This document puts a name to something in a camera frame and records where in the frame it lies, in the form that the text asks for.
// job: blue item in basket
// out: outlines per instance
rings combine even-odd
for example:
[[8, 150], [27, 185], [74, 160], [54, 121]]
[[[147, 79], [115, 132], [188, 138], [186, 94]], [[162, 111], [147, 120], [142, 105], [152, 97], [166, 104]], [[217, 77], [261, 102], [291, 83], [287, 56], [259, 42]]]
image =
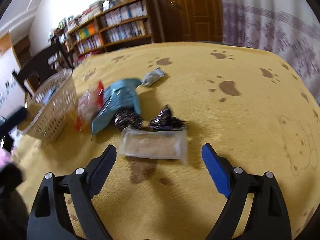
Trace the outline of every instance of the blue item in basket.
[[141, 114], [140, 102], [136, 88], [141, 85], [139, 79], [122, 79], [105, 88], [103, 93], [103, 108], [91, 123], [91, 134], [105, 128], [122, 108], [133, 108], [137, 114]]
[[44, 105], [46, 105], [47, 103], [49, 103], [52, 95], [55, 93], [55, 91], [57, 90], [58, 86], [54, 86], [53, 88], [50, 88], [47, 93], [45, 94], [43, 100], [42, 100], [42, 103]]

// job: yellow tablecloth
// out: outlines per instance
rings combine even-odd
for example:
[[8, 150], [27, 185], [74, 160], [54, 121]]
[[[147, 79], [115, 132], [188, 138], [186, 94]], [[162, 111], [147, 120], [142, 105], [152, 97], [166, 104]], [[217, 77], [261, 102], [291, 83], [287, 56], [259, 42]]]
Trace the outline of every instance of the yellow tablecloth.
[[[150, 120], [169, 104], [174, 116], [187, 122], [189, 165], [119, 157], [92, 200], [113, 238], [205, 239], [226, 202], [201, 159], [205, 143], [248, 173], [275, 174], [295, 237], [320, 201], [320, 109], [295, 71], [266, 51], [185, 42], [91, 56], [73, 79], [80, 95], [98, 80], [108, 86], [142, 78], [156, 67], [167, 76], [151, 88], [138, 87], [142, 117]], [[78, 133], [71, 123], [51, 144], [23, 137], [16, 156], [26, 181], [18, 190], [28, 208], [47, 172], [58, 176], [85, 167], [107, 145], [118, 147], [119, 138], [113, 126], [91, 139], [89, 130]], [[72, 200], [66, 199], [76, 232], [83, 235]]]

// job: plastic basket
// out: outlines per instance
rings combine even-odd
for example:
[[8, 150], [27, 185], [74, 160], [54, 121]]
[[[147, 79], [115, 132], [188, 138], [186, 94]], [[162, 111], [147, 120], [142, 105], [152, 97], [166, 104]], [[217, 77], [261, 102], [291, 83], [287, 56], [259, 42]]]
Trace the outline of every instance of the plastic basket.
[[27, 134], [45, 142], [51, 142], [61, 133], [66, 114], [76, 108], [77, 93], [71, 69], [63, 69], [48, 78], [35, 92], [31, 103], [42, 103], [47, 91], [59, 86], [50, 101], [38, 112], [22, 134]]

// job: curtain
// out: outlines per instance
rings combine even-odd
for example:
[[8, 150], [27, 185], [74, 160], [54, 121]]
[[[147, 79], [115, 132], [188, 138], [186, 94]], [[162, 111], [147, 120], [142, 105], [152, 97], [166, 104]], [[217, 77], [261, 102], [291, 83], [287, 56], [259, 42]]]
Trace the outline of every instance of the curtain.
[[320, 106], [320, 23], [306, 0], [222, 0], [223, 43], [279, 55]]

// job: brown door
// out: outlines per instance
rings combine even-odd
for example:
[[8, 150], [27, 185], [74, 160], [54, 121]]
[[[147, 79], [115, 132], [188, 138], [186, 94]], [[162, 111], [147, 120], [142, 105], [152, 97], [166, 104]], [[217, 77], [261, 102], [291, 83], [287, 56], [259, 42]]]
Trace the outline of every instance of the brown door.
[[222, 41], [221, 0], [158, 0], [166, 41]]

